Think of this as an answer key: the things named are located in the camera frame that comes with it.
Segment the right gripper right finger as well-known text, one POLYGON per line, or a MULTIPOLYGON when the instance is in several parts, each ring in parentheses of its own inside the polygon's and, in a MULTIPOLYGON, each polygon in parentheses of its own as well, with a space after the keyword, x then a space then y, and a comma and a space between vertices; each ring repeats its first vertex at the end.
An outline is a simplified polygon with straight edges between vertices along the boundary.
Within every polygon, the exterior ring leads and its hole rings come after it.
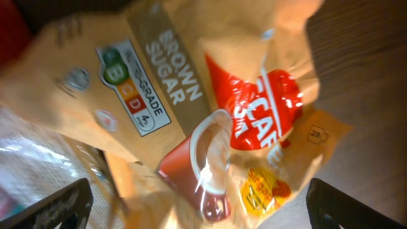
POLYGON ((406 229, 318 178, 310 181, 306 203, 312 229, 406 229))

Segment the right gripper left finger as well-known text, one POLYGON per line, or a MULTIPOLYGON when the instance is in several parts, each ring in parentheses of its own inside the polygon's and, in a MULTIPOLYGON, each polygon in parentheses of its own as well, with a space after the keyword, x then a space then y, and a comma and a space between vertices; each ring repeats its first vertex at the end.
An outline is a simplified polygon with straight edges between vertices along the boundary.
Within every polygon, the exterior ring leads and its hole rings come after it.
POLYGON ((85 229, 93 205, 88 179, 81 178, 1 221, 1 228, 85 229))

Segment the tissue multipack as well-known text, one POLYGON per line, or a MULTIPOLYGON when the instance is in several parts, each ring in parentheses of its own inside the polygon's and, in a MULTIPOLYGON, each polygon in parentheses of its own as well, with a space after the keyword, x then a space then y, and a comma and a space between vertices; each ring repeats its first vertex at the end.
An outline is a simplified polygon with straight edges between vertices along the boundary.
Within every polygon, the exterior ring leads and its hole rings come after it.
POLYGON ((86 178, 93 195, 87 228, 124 228, 121 200, 101 150, 31 124, 1 108, 1 188, 28 207, 86 178))

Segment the brown sugar coffee bag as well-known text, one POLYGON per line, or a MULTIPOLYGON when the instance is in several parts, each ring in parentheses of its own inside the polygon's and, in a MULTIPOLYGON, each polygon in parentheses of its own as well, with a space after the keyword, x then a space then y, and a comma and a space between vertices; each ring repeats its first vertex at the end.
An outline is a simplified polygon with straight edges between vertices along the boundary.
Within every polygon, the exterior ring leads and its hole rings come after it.
POLYGON ((1 102, 136 159, 131 228, 257 228, 350 127, 314 108, 305 27, 321 0, 138 1, 46 26, 1 72, 1 102))

